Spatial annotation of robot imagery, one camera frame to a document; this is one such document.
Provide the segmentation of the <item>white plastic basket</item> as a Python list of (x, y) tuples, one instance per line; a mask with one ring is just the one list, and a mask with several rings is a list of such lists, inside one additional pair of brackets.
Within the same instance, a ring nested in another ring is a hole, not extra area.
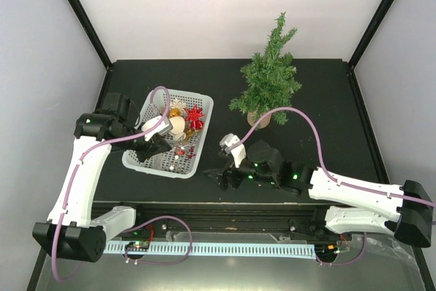
[[(189, 132), (190, 124), (188, 123), (185, 128), (185, 133), (187, 134), (185, 141), (174, 140), (169, 134), (164, 136), (165, 140), (172, 146), (170, 151), (154, 155), (143, 163), (138, 161), (135, 151), (125, 151), (122, 156), (122, 163), (126, 168), (145, 174), (173, 179), (188, 179), (196, 173), (202, 148), (206, 140), (208, 125), (211, 121), (214, 101), (211, 97), (200, 93), (174, 89), (170, 89), (168, 92), (170, 94), (169, 97), (162, 90), (157, 91), (153, 97), (147, 96), (140, 111), (142, 122), (145, 123), (155, 117), (157, 110), (163, 112), (168, 99), (170, 101), (180, 99), (186, 103), (186, 108), (191, 109), (195, 105), (202, 108), (204, 116), (200, 120), (204, 123), (204, 127), (200, 131), (191, 134)], [(184, 147), (185, 154), (182, 156), (175, 155), (174, 149), (176, 147)]]

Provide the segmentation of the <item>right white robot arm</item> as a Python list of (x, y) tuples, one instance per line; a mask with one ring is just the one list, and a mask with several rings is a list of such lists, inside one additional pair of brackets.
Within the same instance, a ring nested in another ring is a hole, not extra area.
[(431, 246), (433, 206), (423, 186), (411, 180), (402, 185), (371, 183), (322, 168), (286, 161), (269, 144), (259, 141), (249, 148), (229, 151), (221, 146), (227, 163), (204, 171), (220, 189), (237, 189), (245, 181), (256, 182), (300, 197), (332, 204), (314, 217), (306, 234), (324, 239), (329, 234), (380, 233), (412, 247)]

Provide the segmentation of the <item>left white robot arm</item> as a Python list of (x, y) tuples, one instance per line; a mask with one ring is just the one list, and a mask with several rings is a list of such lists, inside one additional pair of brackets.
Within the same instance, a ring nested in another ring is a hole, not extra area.
[(74, 130), (74, 149), (67, 175), (45, 222), (35, 223), (32, 236), (52, 259), (97, 262), (107, 241), (124, 230), (132, 236), (145, 231), (146, 219), (130, 206), (116, 206), (92, 219), (91, 207), (104, 163), (112, 146), (136, 151), (141, 160), (171, 149), (164, 134), (172, 129), (170, 108), (148, 121), (130, 124), (132, 102), (109, 93), (103, 106), (82, 114)]

